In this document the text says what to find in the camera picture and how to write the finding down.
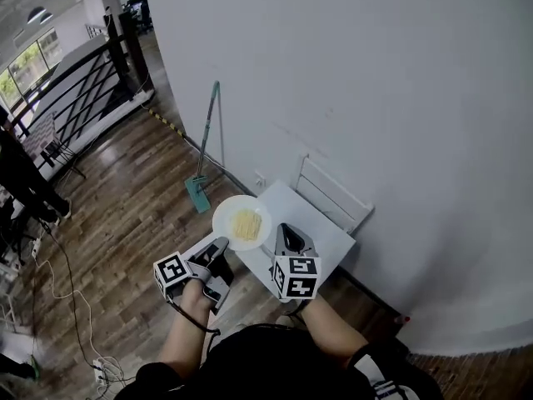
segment wooden floor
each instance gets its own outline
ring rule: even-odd
[[[163,117],[179,120],[172,103],[172,97],[159,93],[152,104],[163,108],[158,109]],[[98,139],[79,160],[87,180],[72,174],[57,185],[64,197],[72,199],[73,215],[56,236],[69,256],[75,288],[91,304],[93,345],[102,355],[120,360],[127,378],[156,360],[175,315],[153,281],[152,263],[176,250],[185,251],[208,234],[217,204],[241,193],[207,162],[206,191],[212,210],[199,215],[184,186],[196,165],[195,150],[146,111],[139,111]],[[66,258],[48,235],[37,260],[46,259],[55,272],[56,295],[69,294]],[[240,323],[275,322],[284,308],[235,255],[230,254],[228,261],[235,282],[211,326],[230,333]],[[51,284],[49,267],[37,270],[28,259],[12,287],[22,323],[31,327],[34,322],[38,340],[34,352],[42,379],[34,383],[9,378],[11,388],[18,398],[28,400],[95,399],[93,371],[84,362],[74,330],[72,299],[54,299]],[[396,332],[392,315],[339,274],[330,277],[321,293],[369,338]],[[89,344],[87,305],[79,296],[76,305],[83,349],[91,362],[97,355]]]

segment food on plate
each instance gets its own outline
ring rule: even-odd
[[[261,228],[261,216],[251,209],[241,209],[232,218],[233,235],[241,240],[257,240]]]

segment forearm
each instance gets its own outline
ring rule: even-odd
[[[186,298],[183,298],[180,307],[202,326],[207,326],[208,307]],[[205,332],[177,313],[159,354],[159,361],[173,368],[181,378],[189,378],[200,367],[205,337]]]
[[[368,344],[365,337],[346,323],[320,295],[309,302],[301,316],[321,351],[343,364]]]

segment person in black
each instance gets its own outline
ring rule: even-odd
[[[205,327],[211,305],[202,283],[189,281],[182,309]],[[310,301],[301,317],[308,331],[268,324],[245,327],[216,345],[201,365],[205,333],[177,313],[160,362],[141,367],[116,400],[443,398],[429,375],[387,348],[369,344],[323,298]]]
[[[69,218],[70,202],[59,197],[52,185],[42,177],[17,141],[7,111],[0,106],[0,184],[23,204],[34,218],[59,223],[59,215]],[[48,203],[56,211],[46,206]]]

